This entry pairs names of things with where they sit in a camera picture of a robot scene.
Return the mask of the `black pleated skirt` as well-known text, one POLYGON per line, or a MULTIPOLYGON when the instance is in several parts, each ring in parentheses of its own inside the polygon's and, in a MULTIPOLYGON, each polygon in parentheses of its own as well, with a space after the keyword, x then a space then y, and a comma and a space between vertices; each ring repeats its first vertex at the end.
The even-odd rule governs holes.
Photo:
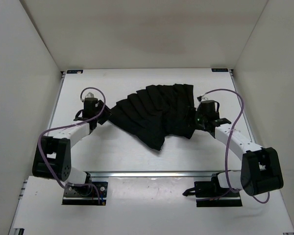
POLYGON ((109 121, 159 151, 166 136, 192 137, 188 107, 195 107, 193 85, 149 85, 118 101, 109 121))

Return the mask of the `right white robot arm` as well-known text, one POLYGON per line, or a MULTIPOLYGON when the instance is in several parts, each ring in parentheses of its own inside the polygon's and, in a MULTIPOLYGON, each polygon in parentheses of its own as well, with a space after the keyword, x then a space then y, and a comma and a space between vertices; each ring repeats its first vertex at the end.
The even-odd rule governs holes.
POLYGON ((240 170, 225 170, 212 175, 210 181, 195 182, 183 195, 220 198, 243 190, 249 196, 281 189, 284 186, 277 151, 251 142, 236 130, 226 118, 220 118, 220 104, 214 100, 200 102, 190 108, 187 118, 191 127, 208 132, 225 144, 226 152, 232 151, 241 161, 240 170))

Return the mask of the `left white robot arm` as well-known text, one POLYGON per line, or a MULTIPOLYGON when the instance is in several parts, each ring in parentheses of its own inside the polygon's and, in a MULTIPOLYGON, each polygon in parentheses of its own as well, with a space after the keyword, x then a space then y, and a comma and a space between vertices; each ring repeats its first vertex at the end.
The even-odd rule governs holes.
POLYGON ((80 194, 87 195, 92 191, 93 183, 87 179, 86 172, 72 167, 71 148, 90 135, 98 124, 104 124, 111 112, 97 98, 85 98, 83 105, 83 109, 75 115, 75 124, 61 128, 53 136, 43 135, 38 141, 32 174, 35 177, 73 183, 80 194))

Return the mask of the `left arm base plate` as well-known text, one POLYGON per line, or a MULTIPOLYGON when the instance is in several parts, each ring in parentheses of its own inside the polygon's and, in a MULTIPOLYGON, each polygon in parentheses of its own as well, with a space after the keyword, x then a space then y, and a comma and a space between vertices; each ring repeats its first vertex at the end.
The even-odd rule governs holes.
POLYGON ((62 205, 72 206, 105 206, 107 204, 108 178, 92 178, 92 187, 69 187, 64 189, 62 205))

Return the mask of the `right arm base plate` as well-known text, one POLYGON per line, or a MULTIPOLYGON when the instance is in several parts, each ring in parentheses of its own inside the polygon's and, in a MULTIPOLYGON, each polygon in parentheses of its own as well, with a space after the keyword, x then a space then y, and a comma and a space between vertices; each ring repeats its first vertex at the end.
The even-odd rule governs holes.
POLYGON ((195 196, 197 208, 242 207, 239 193, 221 188, 216 177, 210 181, 195 181, 194 187, 185 190, 183 196, 195 196))

